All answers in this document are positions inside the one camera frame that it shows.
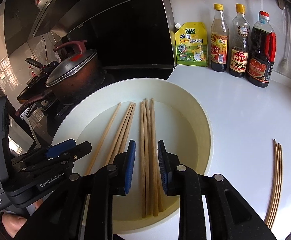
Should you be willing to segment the left hand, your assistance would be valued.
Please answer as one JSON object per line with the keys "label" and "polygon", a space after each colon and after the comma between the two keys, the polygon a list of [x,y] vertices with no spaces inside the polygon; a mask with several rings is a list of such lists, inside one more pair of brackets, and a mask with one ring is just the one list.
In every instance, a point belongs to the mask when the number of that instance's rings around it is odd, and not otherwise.
{"label": "left hand", "polygon": [[13,239],[22,226],[27,222],[27,219],[19,215],[4,212],[2,213],[0,221],[2,222],[7,235]]}

